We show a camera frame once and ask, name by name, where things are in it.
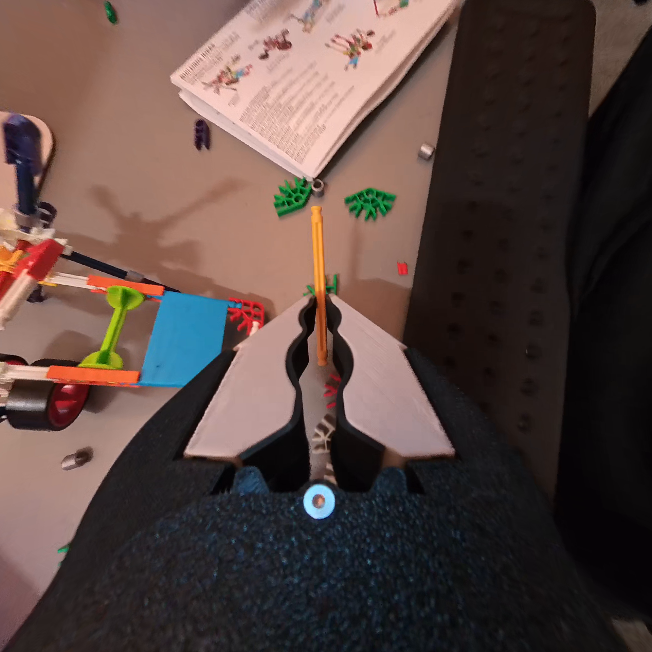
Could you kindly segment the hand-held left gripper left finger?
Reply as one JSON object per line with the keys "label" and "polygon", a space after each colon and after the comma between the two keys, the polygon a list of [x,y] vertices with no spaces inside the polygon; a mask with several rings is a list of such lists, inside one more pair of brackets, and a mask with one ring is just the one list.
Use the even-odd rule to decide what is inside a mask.
{"label": "hand-held left gripper left finger", "polygon": [[256,467],[275,492],[291,492],[308,482],[299,379],[309,360],[315,311],[315,299],[303,297],[236,346],[185,457]]}

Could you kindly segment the yellow plastic rod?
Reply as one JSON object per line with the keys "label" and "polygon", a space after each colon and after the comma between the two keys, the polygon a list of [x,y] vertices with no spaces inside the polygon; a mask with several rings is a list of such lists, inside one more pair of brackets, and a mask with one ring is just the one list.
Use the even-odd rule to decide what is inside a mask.
{"label": "yellow plastic rod", "polygon": [[327,314],[325,310],[325,260],[323,245],[322,207],[318,205],[311,207],[311,223],[314,265],[314,292],[317,302],[315,314],[317,361],[319,366],[326,366],[328,363],[328,348]]}

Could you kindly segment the toy instruction booklet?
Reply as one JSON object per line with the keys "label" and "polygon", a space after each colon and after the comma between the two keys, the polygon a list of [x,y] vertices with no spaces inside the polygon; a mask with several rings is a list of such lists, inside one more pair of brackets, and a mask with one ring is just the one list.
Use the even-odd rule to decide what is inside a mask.
{"label": "toy instruction booklet", "polygon": [[318,177],[461,1],[249,1],[170,80],[291,175]]}

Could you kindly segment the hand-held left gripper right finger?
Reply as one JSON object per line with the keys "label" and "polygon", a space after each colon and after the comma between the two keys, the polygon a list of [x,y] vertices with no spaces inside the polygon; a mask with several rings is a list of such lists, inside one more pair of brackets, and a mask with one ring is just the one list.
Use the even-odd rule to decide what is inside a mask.
{"label": "hand-held left gripper right finger", "polygon": [[384,468],[453,459],[406,347],[337,296],[327,298],[326,312],[340,378],[330,445],[339,487],[366,492]]}

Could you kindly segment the black perforated pad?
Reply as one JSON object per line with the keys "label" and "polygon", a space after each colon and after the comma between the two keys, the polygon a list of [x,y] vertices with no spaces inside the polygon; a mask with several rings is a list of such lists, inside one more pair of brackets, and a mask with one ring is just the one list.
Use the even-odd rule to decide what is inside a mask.
{"label": "black perforated pad", "polygon": [[465,2],[403,331],[550,498],[595,19],[591,1]]}

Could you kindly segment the pale grey snowflake connector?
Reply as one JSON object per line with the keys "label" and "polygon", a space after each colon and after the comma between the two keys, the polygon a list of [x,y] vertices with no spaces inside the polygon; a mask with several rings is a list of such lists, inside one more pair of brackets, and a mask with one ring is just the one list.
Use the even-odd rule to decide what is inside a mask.
{"label": "pale grey snowflake connector", "polygon": [[315,426],[310,439],[310,448],[313,454],[330,454],[332,435],[337,427],[333,414],[327,413]]}

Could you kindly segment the colourful construction toy plane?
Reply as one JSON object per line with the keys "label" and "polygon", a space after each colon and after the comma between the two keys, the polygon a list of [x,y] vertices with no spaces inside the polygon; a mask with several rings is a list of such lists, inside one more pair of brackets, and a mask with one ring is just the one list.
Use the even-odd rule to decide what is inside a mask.
{"label": "colourful construction toy plane", "polygon": [[[106,299],[112,313],[98,351],[80,362],[45,358],[28,363],[1,354],[1,421],[17,430],[58,432],[86,406],[91,387],[181,388],[223,349],[232,324],[244,337],[265,322],[264,307],[241,298],[183,294],[141,275],[75,251],[58,238],[56,209],[38,197],[41,137],[26,116],[4,123],[6,161],[14,170],[15,204],[1,209],[1,329],[45,287],[85,289]],[[128,370],[117,348],[129,312],[157,305],[140,370]]]}

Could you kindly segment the wooden and white book stand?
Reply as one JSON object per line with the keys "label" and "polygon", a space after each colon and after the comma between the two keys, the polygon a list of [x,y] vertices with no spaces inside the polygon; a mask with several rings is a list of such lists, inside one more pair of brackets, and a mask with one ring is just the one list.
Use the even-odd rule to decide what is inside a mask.
{"label": "wooden and white book stand", "polygon": [[[1,181],[7,183],[15,177],[12,166],[10,166],[10,164],[8,164],[6,161],[6,138],[4,135],[4,123],[8,119],[9,115],[10,111],[1,110]],[[42,151],[42,173],[36,178],[37,183],[40,184],[43,182],[48,168],[50,167],[50,162],[53,157],[54,138],[52,131],[43,120],[32,115],[27,115],[26,117],[37,126],[41,137],[40,142]]]}

